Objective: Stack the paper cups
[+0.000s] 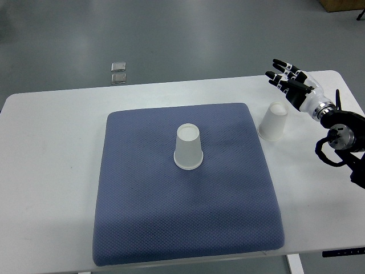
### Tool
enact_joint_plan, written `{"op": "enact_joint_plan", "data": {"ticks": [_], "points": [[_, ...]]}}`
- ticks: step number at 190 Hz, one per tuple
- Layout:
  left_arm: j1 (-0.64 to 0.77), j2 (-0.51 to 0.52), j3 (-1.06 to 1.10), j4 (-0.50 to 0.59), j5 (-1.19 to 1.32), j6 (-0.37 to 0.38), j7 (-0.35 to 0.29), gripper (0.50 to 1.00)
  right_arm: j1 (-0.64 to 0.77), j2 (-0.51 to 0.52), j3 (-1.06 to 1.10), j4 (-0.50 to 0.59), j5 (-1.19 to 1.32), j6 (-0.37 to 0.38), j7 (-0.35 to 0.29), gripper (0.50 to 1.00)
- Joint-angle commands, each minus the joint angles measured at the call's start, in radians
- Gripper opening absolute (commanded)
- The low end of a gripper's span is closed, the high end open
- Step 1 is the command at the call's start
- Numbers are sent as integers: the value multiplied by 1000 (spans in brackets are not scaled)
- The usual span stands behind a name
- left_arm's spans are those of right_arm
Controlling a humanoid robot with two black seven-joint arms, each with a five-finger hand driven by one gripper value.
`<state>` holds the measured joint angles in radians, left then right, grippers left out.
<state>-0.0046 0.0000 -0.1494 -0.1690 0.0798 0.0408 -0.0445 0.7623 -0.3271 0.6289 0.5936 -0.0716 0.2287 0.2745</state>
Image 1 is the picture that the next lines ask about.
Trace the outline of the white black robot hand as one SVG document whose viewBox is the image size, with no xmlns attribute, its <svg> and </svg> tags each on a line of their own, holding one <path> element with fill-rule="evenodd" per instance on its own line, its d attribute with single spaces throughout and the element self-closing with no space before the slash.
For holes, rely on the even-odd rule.
<svg viewBox="0 0 365 274">
<path fill-rule="evenodd" d="M 273 59 L 273 67 L 277 73 L 265 72 L 269 83 L 283 92 L 296 110 L 319 121 L 324 114 L 335 109 L 334 103 L 325 97 L 322 86 L 308 72 L 279 59 Z"/>
</svg>

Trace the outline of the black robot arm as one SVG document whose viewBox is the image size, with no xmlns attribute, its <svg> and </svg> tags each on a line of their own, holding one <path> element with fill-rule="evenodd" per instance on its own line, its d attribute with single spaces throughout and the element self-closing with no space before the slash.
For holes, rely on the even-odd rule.
<svg viewBox="0 0 365 274">
<path fill-rule="evenodd" d="M 315 153 L 318 158 L 332 167 L 348 166 L 352 173 L 351 182 L 364 188 L 364 156 L 360 158 L 355 154 L 364 153 L 364 117 L 342 110 L 340 91 L 336 90 L 335 104 L 323 109 L 320 114 L 320 124 L 328 129 L 325 138 L 317 141 Z M 328 143 L 341 159 L 333 162 L 322 151 L 322 147 Z"/>
</svg>

